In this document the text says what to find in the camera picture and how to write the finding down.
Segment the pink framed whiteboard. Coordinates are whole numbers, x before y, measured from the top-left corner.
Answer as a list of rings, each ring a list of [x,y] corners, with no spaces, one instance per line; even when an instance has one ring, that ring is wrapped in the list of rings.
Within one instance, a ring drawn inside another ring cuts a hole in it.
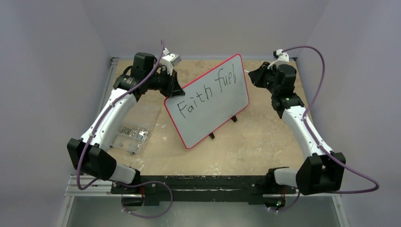
[[[187,149],[196,146],[249,105],[243,59],[235,54],[166,98],[165,109]]]

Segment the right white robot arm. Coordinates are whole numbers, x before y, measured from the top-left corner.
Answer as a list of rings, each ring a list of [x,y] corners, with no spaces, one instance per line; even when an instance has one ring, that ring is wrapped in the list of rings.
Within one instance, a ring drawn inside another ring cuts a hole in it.
[[[296,69],[288,64],[269,67],[264,62],[258,69],[248,73],[254,86],[265,88],[271,93],[271,105],[280,119],[292,131],[304,156],[301,167],[271,168],[268,170],[265,185],[270,192],[278,192],[283,186],[297,188],[303,195],[337,192],[342,183],[345,163],[342,153],[335,153],[326,145],[323,138],[305,114],[306,108],[295,92]]]

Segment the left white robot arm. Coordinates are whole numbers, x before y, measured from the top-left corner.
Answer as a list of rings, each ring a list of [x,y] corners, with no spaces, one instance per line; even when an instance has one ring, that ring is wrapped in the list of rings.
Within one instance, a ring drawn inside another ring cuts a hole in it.
[[[77,174],[122,183],[128,193],[140,190],[139,170],[119,164],[108,149],[126,114],[148,90],[159,91],[165,97],[185,95],[174,70],[180,61],[178,54],[168,50],[159,59],[149,53],[135,54],[133,64],[116,79],[109,100],[90,128],[67,144]]]

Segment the clear plastic parts box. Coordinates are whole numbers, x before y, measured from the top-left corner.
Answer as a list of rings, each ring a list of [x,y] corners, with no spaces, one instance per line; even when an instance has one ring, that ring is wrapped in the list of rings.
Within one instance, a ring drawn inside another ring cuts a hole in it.
[[[118,148],[130,154],[139,154],[145,147],[160,113],[160,107],[137,103],[118,126],[110,148]]]

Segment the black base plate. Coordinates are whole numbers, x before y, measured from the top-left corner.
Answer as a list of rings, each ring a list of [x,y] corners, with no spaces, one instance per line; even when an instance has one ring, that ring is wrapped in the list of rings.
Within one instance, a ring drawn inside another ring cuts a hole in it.
[[[284,205],[294,192],[266,175],[143,175],[132,184],[113,183],[111,194],[138,196],[145,206],[162,201],[246,202],[249,205]]]

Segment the aluminium rail frame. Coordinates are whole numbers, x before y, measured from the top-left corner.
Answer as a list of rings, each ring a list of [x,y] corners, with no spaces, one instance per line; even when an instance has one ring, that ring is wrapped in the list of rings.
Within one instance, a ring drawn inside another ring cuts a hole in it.
[[[121,198],[122,211],[129,215],[133,214],[132,212],[133,208],[135,207],[139,208],[141,206],[145,206],[143,204],[142,199],[140,199],[138,196],[124,197],[120,194],[111,194],[111,187],[113,183],[119,183],[119,182],[100,180],[88,174],[81,173],[71,177],[66,194],[67,196],[111,196],[111,195],[119,196]],[[279,214],[282,211],[288,210],[289,208],[292,207],[292,204],[287,204],[286,198],[289,197],[292,198],[294,201],[298,201],[303,196],[303,194],[297,188],[293,187],[290,188],[293,189],[294,192],[285,194],[284,205],[277,204],[276,206],[271,206],[265,204],[258,206],[261,206],[265,208],[268,212],[274,214]],[[314,195],[319,198],[330,198],[330,195],[328,193],[318,193]],[[166,201],[166,202],[169,205],[172,205],[174,203],[174,201]]]

